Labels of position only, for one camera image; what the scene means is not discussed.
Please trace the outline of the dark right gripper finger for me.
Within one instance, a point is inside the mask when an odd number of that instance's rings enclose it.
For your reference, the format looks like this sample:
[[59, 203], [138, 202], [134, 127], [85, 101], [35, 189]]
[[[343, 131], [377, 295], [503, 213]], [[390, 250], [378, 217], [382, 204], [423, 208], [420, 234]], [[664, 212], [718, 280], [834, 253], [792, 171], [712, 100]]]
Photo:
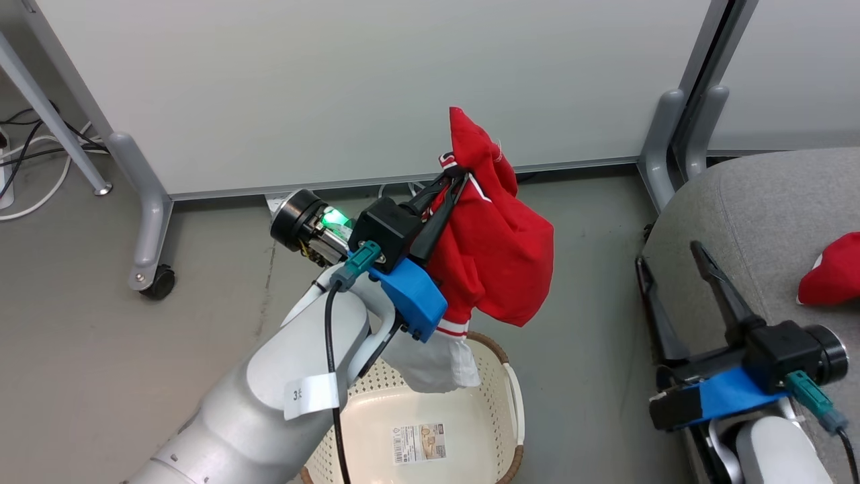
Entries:
[[712, 288], [718, 303], [726, 326], [725, 340], [728, 344], [746, 343], [747, 334], [753, 329], [764, 327], [765, 320], [753, 312], [702, 242], [693, 240], [690, 242], [690, 250], [701, 279]]
[[648, 323], [655, 364], [669, 367], [688, 361], [690, 350], [682, 342], [658, 297], [658, 286], [644, 257], [636, 258], [636, 275]]

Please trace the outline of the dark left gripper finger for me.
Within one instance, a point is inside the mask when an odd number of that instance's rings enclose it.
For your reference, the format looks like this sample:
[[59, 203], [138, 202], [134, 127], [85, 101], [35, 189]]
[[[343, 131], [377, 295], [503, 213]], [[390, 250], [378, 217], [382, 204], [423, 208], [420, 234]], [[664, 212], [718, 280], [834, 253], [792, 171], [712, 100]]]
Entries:
[[411, 245], [411, 260], [416, 264], [428, 264], [433, 252], [447, 227], [449, 218], [454, 213], [455, 206], [465, 189], [467, 177], [462, 181], [449, 185], [439, 194], [433, 205], [424, 214], [427, 215], [421, 232], [415, 237]]
[[442, 194], [449, 185], [454, 185], [462, 181], [465, 175], [466, 171], [463, 169], [445, 169], [432, 183], [421, 189], [417, 195], [406, 202], [406, 211], [414, 216], [424, 215], [433, 205], [439, 194]]

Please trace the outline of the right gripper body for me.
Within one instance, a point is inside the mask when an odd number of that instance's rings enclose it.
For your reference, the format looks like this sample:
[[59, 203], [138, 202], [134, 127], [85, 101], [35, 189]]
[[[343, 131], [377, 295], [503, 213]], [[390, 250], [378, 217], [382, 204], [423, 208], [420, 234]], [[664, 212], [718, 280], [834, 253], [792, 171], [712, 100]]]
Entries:
[[657, 388], [664, 391], [740, 368], [762, 392], [778, 392], [792, 372], [804, 371], [823, 386], [844, 379], [849, 367], [847, 347], [829, 328], [801, 327], [796, 322], [783, 321], [753, 329], [739, 346], [661, 362], [657, 368]]

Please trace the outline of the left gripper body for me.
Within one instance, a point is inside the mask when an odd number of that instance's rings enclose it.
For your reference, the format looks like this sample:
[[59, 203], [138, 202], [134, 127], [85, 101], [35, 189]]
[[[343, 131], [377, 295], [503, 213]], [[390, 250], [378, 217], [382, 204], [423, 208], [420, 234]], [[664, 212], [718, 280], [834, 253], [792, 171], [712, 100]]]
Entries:
[[320, 267], [346, 261], [374, 243], [379, 247], [375, 269], [393, 270], [421, 229], [421, 218], [390, 197], [378, 198], [357, 217], [348, 218], [310, 190], [286, 197], [271, 218], [271, 238]]

